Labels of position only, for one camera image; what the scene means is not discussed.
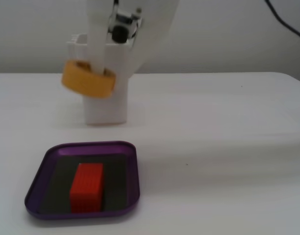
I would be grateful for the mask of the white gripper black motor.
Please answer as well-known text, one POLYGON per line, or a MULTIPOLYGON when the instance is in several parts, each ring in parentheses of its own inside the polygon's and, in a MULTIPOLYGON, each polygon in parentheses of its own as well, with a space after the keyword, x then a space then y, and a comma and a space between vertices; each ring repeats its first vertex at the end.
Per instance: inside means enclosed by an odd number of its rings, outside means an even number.
POLYGON ((178 0, 89 0, 88 58, 93 72, 104 73, 107 35, 118 45, 132 46, 126 60, 131 77, 168 33, 178 0))

